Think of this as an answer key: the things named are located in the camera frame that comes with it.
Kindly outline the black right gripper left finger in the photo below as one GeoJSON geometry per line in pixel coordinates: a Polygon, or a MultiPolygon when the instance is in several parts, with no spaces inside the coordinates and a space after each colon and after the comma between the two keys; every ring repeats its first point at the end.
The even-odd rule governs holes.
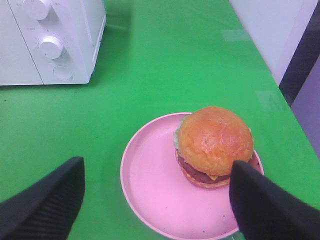
{"type": "Polygon", "coordinates": [[[0,203],[2,240],[66,240],[85,194],[85,163],[72,157],[0,203]]]}

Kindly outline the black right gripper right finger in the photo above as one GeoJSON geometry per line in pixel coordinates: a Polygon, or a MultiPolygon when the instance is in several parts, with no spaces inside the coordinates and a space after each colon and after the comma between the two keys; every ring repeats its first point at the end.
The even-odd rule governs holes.
{"type": "Polygon", "coordinates": [[[229,200],[247,240],[318,240],[320,212],[285,191],[251,165],[232,165],[229,200]]]}

